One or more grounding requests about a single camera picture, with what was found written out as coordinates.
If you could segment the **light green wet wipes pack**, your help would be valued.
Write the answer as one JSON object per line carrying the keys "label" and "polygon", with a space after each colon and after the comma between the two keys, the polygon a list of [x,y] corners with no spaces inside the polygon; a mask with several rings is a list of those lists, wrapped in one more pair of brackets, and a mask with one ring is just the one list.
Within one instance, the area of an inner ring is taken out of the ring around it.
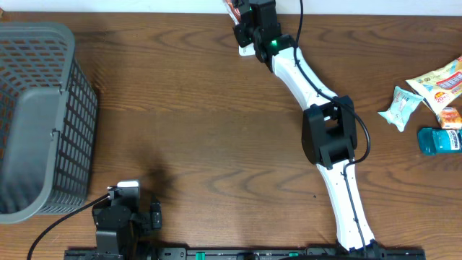
{"label": "light green wet wipes pack", "polygon": [[411,114],[422,101],[422,96],[395,86],[390,107],[386,111],[378,112],[378,114],[384,117],[389,124],[395,125],[400,132],[403,132]]}

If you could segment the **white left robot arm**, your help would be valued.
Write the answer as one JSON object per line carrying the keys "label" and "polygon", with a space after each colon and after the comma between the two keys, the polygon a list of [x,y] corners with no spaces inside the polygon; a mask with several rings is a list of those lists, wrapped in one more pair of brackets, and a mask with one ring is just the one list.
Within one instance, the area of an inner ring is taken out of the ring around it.
{"label": "white left robot arm", "polygon": [[162,207],[153,196],[149,210],[142,212],[138,186],[111,186],[106,201],[92,208],[96,226],[96,260],[147,260],[154,257],[153,248],[143,237],[162,227]]}

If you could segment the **red snack package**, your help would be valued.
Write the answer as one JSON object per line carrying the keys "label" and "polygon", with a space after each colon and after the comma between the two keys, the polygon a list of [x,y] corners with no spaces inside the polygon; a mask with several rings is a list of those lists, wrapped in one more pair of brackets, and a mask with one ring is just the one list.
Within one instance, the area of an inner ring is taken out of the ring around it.
{"label": "red snack package", "polygon": [[231,16],[235,25],[238,25],[241,21],[240,11],[237,7],[237,0],[223,0],[223,3],[227,9],[228,14]]}

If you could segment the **yellow white snack bag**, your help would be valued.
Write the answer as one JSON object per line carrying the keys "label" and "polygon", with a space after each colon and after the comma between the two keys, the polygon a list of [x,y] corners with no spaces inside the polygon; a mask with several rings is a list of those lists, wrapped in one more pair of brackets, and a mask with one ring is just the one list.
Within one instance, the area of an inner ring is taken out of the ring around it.
{"label": "yellow white snack bag", "polygon": [[433,113],[439,114],[461,95],[461,57],[406,83],[424,98]]}

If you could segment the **teal mouthwash bottle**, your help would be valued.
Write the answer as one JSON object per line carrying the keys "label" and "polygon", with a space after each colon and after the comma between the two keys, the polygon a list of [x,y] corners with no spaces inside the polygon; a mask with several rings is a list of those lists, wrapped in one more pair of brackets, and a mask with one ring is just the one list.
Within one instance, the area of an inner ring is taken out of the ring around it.
{"label": "teal mouthwash bottle", "polygon": [[461,153],[461,130],[423,128],[417,137],[424,155]]}

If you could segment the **orange tissue pack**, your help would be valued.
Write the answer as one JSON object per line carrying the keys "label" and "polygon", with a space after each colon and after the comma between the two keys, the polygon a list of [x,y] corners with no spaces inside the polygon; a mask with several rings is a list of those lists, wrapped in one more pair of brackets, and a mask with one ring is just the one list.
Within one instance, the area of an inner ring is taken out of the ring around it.
{"label": "orange tissue pack", "polygon": [[442,129],[461,129],[461,115],[454,107],[445,107],[437,114]]}

